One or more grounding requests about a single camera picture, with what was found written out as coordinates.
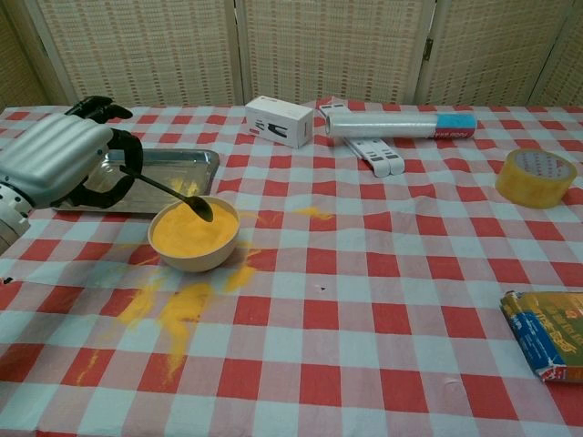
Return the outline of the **white cardboard product box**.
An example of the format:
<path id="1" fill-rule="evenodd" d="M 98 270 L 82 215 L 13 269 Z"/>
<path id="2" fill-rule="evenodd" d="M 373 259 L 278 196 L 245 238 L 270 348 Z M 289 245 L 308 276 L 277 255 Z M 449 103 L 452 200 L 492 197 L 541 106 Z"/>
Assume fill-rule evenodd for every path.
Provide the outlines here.
<path id="1" fill-rule="evenodd" d="M 245 105 L 251 134 L 291 148 L 312 140 L 313 109 L 273 97 L 259 96 Z"/>

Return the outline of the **beige woven folding screen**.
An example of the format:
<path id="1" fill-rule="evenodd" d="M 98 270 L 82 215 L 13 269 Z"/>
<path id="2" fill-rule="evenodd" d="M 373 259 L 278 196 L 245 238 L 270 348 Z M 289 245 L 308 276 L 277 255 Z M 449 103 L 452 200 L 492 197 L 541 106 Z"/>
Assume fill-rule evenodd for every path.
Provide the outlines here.
<path id="1" fill-rule="evenodd" d="M 0 110 L 92 95 L 583 106 L 583 0 L 0 0 Z"/>

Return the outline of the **red white checkered tablecloth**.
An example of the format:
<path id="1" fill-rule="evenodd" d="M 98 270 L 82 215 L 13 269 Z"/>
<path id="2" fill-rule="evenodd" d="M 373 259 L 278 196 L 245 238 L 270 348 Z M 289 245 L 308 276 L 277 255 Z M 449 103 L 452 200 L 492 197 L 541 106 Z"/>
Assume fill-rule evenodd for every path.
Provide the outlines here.
<path id="1" fill-rule="evenodd" d="M 40 210 L 0 258 L 0 437 L 583 437 L 583 386 L 544 383 L 499 308 L 510 290 L 583 290 L 583 107 L 478 107 L 467 140 L 398 139 L 402 175 L 377 178 L 314 121 L 297 150 L 252 137 L 242 107 L 136 107 L 116 127 L 146 147 L 220 157 L 212 191 L 240 212 L 233 256 L 169 272 L 149 316 L 104 316 L 149 268 L 124 244 L 131 215 Z M 577 170 L 560 203 L 529 208 L 496 178 L 518 149 Z M 252 249 L 275 265 L 223 292 Z M 142 391 L 170 294 L 208 279 L 174 391 Z M 234 323 L 241 297 L 278 300 L 275 324 Z M 304 303 L 338 306 L 339 379 L 302 381 Z M 110 349 L 95 387 L 62 382 L 84 347 Z"/>

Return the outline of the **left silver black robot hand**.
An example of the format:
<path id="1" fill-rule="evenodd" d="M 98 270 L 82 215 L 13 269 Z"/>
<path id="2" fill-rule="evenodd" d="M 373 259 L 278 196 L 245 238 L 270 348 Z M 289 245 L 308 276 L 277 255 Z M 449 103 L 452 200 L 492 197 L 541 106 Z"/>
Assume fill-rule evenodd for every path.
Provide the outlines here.
<path id="1" fill-rule="evenodd" d="M 132 113 L 110 97 L 87 97 L 63 114 L 36 122 L 0 151 L 0 186 L 8 186 L 36 209 L 74 206 L 110 208 L 131 189 L 134 178 L 124 176 L 113 188 L 98 192 L 85 181 L 110 150 L 124 153 L 125 167 L 140 173 L 140 140 L 125 130 L 106 125 Z"/>

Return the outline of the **bowl of yellow powder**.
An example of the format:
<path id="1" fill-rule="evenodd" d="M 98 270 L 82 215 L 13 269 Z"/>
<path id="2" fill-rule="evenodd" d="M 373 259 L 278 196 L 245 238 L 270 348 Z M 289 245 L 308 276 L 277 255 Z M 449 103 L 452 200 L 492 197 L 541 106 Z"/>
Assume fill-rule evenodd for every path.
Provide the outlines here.
<path id="1" fill-rule="evenodd" d="M 151 242 L 152 229 L 153 229 L 154 223 L 158 220 L 158 217 L 163 212 L 166 212 L 168 209 L 177 206 L 179 204 L 179 202 L 175 202 L 175 203 L 169 205 L 168 207 L 162 209 L 157 214 L 157 216 L 151 221 L 151 223 L 149 225 L 148 242 L 149 242 L 150 246 L 161 256 L 161 258 L 167 264 L 169 264 L 171 267 L 173 267 L 175 269 L 179 269 L 179 270 L 183 270 L 183 271 L 187 271 L 187 272 L 202 272 L 202 271 L 214 269 L 214 268 L 218 267 L 223 261 L 225 261 L 235 248 L 236 239 L 238 237 L 238 233 L 240 230 L 240 217 L 239 217 L 237 210 L 229 202 L 227 202 L 224 199 L 210 197 L 210 196 L 206 196 L 204 199 L 207 200 L 209 202 L 209 204 L 221 205 L 224 208 L 226 208 L 227 210 L 229 210 L 231 213 L 233 213 L 237 217 L 237 219 L 239 220 L 239 229 L 231 241 L 229 241 L 226 245 L 224 245 L 223 247 L 221 247 L 221 248 L 219 248 L 211 253 L 208 253 L 208 254 L 205 254 L 202 256 L 198 256 L 198 257 L 194 257 L 194 258 L 174 258 L 174 257 L 166 255 L 166 254 L 158 251 L 157 249 L 155 249 L 153 246 L 153 243 Z"/>

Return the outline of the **cling film roll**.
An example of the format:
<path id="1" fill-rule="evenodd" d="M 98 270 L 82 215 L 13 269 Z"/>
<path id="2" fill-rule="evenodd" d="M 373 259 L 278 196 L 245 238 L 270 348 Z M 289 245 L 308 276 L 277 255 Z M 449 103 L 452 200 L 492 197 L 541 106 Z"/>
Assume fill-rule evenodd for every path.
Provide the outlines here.
<path id="1" fill-rule="evenodd" d="M 468 138 L 477 121 L 471 114 L 331 113 L 325 129 L 331 137 Z"/>

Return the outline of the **black handled metal spoon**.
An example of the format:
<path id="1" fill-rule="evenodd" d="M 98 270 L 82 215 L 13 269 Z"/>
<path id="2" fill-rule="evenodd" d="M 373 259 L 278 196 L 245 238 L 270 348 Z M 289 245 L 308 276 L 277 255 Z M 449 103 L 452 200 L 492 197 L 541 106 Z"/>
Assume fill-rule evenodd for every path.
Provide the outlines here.
<path id="1" fill-rule="evenodd" d="M 139 179 L 139 180 L 149 184 L 150 186 L 155 187 L 161 191 L 164 191 L 164 192 L 170 194 L 171 196 L 179 199 L 180 201 L 182 201 L 183 203 L 188 205 L 189 208 L 197 216 L 199 216 L 201 219 L 203 219 L 204 221 L 211 222 L 213 220 L 212 208 L 211 208 L 210 204 L 203 197 L 184 196 L 184 195 L 178 193 L 176 190 L 174 190 L 170 187 L 167 187 L 167 186 L 161 184 L 160 182 L 157 182 L 156 180 L 154 180 L 152 178 L 148 178 L 148 177 L 138 173 L 137 171 L 135 171 L 131 168 L 127 168 L 126 166 L 120 166 L 119 170 L 121 172 L 125 173 L 126 175 L 131 176 L 132 178 Z"/>

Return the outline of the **clear packing tape roll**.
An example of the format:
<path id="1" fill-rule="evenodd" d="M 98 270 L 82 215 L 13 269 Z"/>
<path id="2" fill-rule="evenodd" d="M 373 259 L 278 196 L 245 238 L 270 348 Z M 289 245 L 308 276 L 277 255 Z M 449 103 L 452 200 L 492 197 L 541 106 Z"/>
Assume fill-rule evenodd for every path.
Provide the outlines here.
<path id="1" fill-rule="evenodd" d="M 577 176 L 573 164 L 541 149 L 510 152 L 496 178 L 496 190 L 512 203 L 529 208 L 553 208 Z"/>

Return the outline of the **rectangular steel tray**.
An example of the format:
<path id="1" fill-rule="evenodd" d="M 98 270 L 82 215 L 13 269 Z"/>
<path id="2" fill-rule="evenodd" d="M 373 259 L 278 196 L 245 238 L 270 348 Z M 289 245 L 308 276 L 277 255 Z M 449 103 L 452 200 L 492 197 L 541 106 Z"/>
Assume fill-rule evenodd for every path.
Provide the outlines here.
<path id="1" fill-rule="evenodd" d="M 212 180 L 219 167 L 219 155 L 207 149 L 156 149 L 143 150 L 142 173 L 174 189 L 184 196 L 203 196 L 210 193 Z M 111 150 L 88 177 L 87 187 L 95 191 L 112 188 L 122 172 L 124 163 L 120 150 Z M 143 181 L 136 181 L 123 199 L 111 208 L 72 206 L 63 203 L 60 211 L 91 211 L 97 213 L 145 213 L 156 214 L 166 206 L 176 202 L 170 194 L 153 188 Z"/>

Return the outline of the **gold blue foil packet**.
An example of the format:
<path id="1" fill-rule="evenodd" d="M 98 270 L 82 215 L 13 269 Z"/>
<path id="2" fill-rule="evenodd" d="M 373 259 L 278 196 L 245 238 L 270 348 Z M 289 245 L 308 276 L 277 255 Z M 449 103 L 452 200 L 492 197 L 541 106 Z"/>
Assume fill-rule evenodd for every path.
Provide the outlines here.
<path id="1" fill-rule="evenodd" d="M 509 291 L 500 309 L 541 381 L 583 383 L 583 292 Z"/>

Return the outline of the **white folding stand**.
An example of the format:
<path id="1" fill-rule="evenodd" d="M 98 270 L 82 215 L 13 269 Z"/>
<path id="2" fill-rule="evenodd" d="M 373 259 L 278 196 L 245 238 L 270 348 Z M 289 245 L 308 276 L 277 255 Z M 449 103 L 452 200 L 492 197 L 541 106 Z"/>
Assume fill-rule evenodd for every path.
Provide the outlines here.
<path id="1" fill-rule="evenodd" d="M 404 173 L 404 160 L 381 138 L 343 137 L 343 142 L 370 165 L 377 178 Z"/>

